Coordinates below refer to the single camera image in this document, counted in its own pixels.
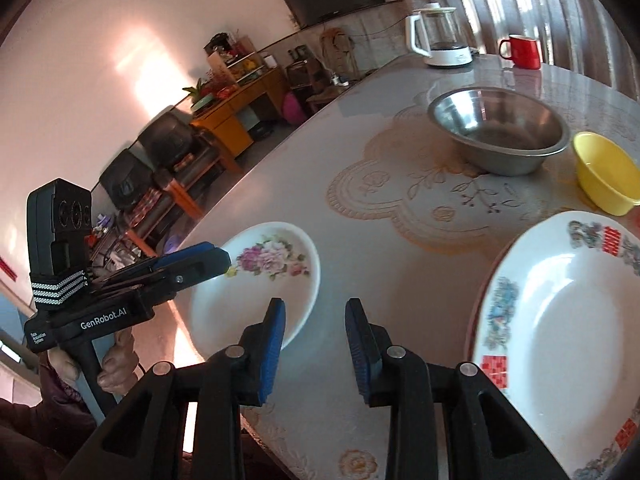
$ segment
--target white plate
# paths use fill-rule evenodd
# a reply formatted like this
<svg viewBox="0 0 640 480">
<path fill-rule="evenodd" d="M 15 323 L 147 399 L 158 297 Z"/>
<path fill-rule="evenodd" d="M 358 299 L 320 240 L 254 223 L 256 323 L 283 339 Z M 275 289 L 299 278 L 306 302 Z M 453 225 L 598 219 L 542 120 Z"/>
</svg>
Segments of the white plate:
<svg viewBox="0 0 640 480">
<path fill-rule="evenodd" d="M 640 422 L 640 241 L 569 211 L 514 243 L 468 348 L 575 480 L 606 478 Z"/>
<path fill-rule="evenodd" d="M 295 225 L 267 222 L 222 248 L 231 257 L 229 272 L 194 287 L 190 333 L 196 349 L 206 359 L 237 344 L 245 327 L 262 321 L 271 298 L 282 298 L 287 306 L 284 348 L 304 325 L 318 295 L 316 246 Z"/>
</svg>

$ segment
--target plate with floral design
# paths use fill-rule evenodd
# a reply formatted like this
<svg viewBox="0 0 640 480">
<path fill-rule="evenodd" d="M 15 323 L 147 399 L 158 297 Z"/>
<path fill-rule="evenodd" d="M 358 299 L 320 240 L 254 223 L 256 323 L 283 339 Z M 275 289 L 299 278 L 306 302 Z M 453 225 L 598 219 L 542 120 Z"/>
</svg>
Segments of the plate with floral design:
<svg viewBox="0 0 640 480">
<path fill-rule="evenodd" d="M 573 480 L 602 480 L 640 424 L 640 240 L 593 213 L 524 233 L 481 300 L 468 358 Z"/>
<path fill-rule="evenodd" d="M 282 347 L 298 334 L 316 302 L 320 259 L 311 238 L 299 227 L 267 222 L 242 231 L 222 248 L 231 257 L 226 275 L 194 287 L 190 333 L 208 358 L 236 344 L 245 327 L 260 323 L 271 298 L 286 304 Z"/>
</svg>

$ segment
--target stainless steel bowl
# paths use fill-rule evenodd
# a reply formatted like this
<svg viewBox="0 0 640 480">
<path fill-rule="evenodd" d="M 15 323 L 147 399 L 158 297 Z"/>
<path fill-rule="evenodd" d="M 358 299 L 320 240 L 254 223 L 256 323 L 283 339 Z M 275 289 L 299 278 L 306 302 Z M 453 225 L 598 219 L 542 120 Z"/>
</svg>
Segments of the stainless steel bowl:
<svg viewBox="0 0 640 480">
<path fill-rule="evenodd" d="M 502 88 L 447 92 L 431 103 L 429 116 L 451 134 L 469 162 L 505 176 L 535 171 L 569 143 L 569 126 L 558 113 Z"/>
</svg>

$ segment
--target gray curtain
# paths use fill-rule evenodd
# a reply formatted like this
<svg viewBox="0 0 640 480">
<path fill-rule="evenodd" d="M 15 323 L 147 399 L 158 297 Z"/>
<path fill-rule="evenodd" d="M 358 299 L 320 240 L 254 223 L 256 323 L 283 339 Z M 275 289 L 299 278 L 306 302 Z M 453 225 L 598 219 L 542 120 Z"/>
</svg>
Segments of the gray curtain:
<svg viewBox="0 0 640 480">
<path fill-rule="evenodd" d="M 458 8 L 466 40 L 496 54 L 498 42 L 523 34 L 540 42 L 543 60 L 607 84 L 638 100 L 639 65 L 598 0 L 405 0 Z"/>
</svg>

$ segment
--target yellow plastic container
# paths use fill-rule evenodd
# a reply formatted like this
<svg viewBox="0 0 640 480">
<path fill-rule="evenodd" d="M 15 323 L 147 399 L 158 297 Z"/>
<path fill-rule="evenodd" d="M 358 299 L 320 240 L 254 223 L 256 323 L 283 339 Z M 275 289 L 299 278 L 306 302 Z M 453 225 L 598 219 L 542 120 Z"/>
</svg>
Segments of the yellow plastic container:
<svg viewBox="0 0 640 480">
<path fill-rule="evenodd" d="M 640 205 L 640 170 L 625 150 L 593 132 L 574 137 L 578 182 L 603 211 L 622 216 Z"/>
</svg>

